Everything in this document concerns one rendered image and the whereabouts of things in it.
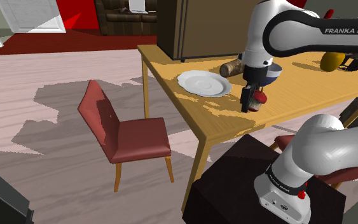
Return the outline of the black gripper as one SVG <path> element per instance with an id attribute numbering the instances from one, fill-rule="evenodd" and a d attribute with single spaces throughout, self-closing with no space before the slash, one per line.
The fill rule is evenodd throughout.
<path id="1" fill-rule="evenodd" d="M 263 92 L 263 87 L 268 85 L 269 79 L 266 77 L 268 67 L 249 67 L 244 66 L 243 79 L 247 82 L 246 87 L 242 89 L 240 103 L 241 112 L 247 113 L 249 103 L 254 92 Z"/>

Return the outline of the red bitten apple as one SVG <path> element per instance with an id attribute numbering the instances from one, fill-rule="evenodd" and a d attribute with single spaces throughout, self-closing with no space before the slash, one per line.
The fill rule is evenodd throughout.
<path id="1" fill-rule="evenodd" d="M 262 104 L 265 104 L 267 101 L 267 96 L 262 90 L 255 90 L 254 95 L 249 100 L 249 111 L 257 112 L 259 111 Z"/>

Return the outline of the blue and white bowl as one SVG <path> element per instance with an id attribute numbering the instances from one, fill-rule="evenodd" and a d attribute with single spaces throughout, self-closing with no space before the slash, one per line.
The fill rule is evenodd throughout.
<path id="1" fill-rule="evenodd" d="M 283 68 L 272 62 L 272 64 L 268 67 L 267 74 L 266 74 L 266 84 L 269 85 L 273 83 L 281 74 Z"/>

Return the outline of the brown oblong bread loaf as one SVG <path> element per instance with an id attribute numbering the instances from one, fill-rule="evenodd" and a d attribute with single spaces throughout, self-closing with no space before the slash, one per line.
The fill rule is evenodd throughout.
<path id="1" fill-rule="evenodd" d="M 219 74 L 222 77 L 228 78 L 243 73 L 244 64 L 240 59 L 235 59 L 230 62 L 224 63 L 220 69 Z"/>

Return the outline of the white plate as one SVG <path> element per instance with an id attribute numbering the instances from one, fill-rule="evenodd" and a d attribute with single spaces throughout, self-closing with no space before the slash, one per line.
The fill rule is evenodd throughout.
<path id="1" fill-rule="evenodd" d="M 210 71 L 185 71 L 177 77 L 185 91 L 201 97 L 222 97 L 231 92 L 232 85 L 224 77 Z"/>

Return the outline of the wooden table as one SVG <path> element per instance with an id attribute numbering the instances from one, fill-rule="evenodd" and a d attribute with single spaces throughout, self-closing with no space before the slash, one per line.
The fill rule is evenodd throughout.
<path id="1" fill-rule="evenodd" d="M 241 75 L 229 78 L 232 88 L 222 97 L 200 97 L 178 84 L 181 73 L 190 70 L 217 72 L 230 57 L 180 62 L 170 59 L 156 45 L 137 48 L 142 57 L 144 116 L 149 117 L 148 74 L 151 73 L 199 141 L 190 149 L 194 157 L 188 166 L 191 172 L 187 188 L 201 178 L 214 145 L 358 96 L 358 72 L 324 72 L 314 63 L 322 57 L 321 53 L 302 53 L 274 60 L 284 71 L 277 81 L 265 88 L 268 102 L 258 112 L 243 113 L 239 98 L 245 81 Z"/>

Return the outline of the large brown cabinet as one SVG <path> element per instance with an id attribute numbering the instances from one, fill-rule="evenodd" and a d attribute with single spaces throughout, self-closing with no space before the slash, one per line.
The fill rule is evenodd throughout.
<path id="1" fill-rule="evenodd" d="M 157 45 L 172 60 L 236 55 L 261 1 L 157 0 Z"/>

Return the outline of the yellow round object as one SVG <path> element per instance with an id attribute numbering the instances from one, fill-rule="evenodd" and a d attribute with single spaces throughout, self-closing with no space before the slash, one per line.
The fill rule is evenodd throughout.
<path id="1" fill-rule="evenodd" d="M 325 72 L 337 69 L 345 59 L 344 53 L 326 52 L 320 60 L 320 68 Z"/>

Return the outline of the dark robot stand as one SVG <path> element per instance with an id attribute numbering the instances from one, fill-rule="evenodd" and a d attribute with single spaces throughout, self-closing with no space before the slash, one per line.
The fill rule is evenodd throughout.
<path id="1" fill-rule="evenodd" d="M 279 154 L 250 135 L 241 137 L 196 180 L 183 212 L 186 224 L 288 224 L 263 208 L 254 180 Z M 312 177 L 309 224 L 342 224 L 346 196 Z"/>

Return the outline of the black angular object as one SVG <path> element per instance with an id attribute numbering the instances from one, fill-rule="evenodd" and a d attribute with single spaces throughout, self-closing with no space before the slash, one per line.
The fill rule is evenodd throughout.
<path id="1" fill-rule="evenodd" d="M 348 61 L 348 59 L 351 57 L 350 54 L 346 54 L 343 62 L 340 64 L 340 69 L 344 71 L 357 71 L 358 70 L 358 57 L 354 58 L 353 61 L 346 66 L 345 63 Z"/>

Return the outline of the brown sofa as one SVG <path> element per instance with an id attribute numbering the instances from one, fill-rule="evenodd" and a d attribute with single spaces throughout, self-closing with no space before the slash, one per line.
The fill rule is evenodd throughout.
<path id="1" fill-rule="evenodd" d="M 129 0 L 93 0 L 103 36 L 157 35 L 157 0 L 145 0 L 147 13 L 130 12 Z"/>

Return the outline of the white door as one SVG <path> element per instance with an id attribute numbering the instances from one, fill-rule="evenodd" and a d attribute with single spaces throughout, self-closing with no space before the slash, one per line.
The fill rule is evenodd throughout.
<path id="1" fill-rule="evenodd" d="M 13 33 L 66 33 L 56 0 L 0 0 Z"/>

